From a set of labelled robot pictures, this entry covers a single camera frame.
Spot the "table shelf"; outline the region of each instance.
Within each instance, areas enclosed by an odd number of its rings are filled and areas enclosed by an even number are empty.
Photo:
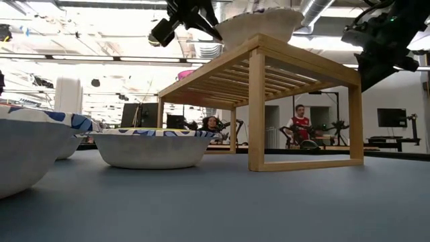
[[[264,105],[266,101],[336,86],[349,89],[351,159],[347,161],[264,163]],[[204,64],[186,78],[159,92],[159,126],[163,104],[189,104],[230,110],[249,106],[249,169],[280,171],[363,164],[361,80],[359,73],[307,50],[258,34]],[[236,125],[231,126],[235,140]],[[234,153],[230,146],[228,153]]]

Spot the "person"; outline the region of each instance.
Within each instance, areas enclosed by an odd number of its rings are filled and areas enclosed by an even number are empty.
[[[203,126],[199,128],[199,130],[216,133],[222,138],[221,130],[218,127],[219,123],[221,123],[221,121],[215,116],[206,117],[203,119]],[[211,140],[210,144],[219,145],[222,144],[222,140]]]
[[[304,106],[302,104],[298,104],[295,107],[295,110],[296,110],[296,116],[293,117],[293,118],[291,118],[288,121],[286,127],[290,128],[293,124],[298,124],[298,125],[305,126],[305,127],[308,127],[308,126],[312,125],[310,123],[309,118],[307,118],[307,117],[304,116]],[[286,130],[286,132],[291,137],[293,137],[293,132],[291,130]],[[300,136],[302,137],[303,140],[308,140],[309,139],[309,134],[308,134],[308,131],[306,129],[300,128],[299,129],[299,134],[300,134]]]
[[[0,71],[0,95],[3,93],[3,88],[5,87],[5,75]]]
[[[217,117],[206,117],[203,119],[203,126],[199,128],[199,130],[219,133],[220,129],[218,127],[218,123],[220,123],[220,121],[217,119]]]

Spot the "seated woman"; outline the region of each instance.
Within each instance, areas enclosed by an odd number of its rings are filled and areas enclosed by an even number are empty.
[[[206,117],[203,119],[203,126],[201,128],[199,128],[199,130],[219,134],[220,138],[222,138],[221,130],[218,127],[219,123],[221,123],[221,121],[215,116]],[[220,144],[220,143],[222,143],[222,140],[210,141],[211,145],[216,145],[216,144]]]

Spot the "red shirt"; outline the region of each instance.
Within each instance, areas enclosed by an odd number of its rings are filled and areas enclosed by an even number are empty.
[[[292,124],[299,124],[302,126],[310,126],[310,120],[309,118],[297,118],[297,117],[293,117],[291,118],[290,122]],[[309,139],[309,134],[308,131],[306,131],[305,129],[299,130],[300,136],[302,136],[303,140],[308,140]]]

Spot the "pink object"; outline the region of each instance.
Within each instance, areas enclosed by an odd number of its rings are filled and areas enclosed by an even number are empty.
[[[184,79],[186,76],[188,76],[189,74],[193,73],[194,70],[190,70],[190,71],[182,71],[177,75],[177,79],[178,81]]]

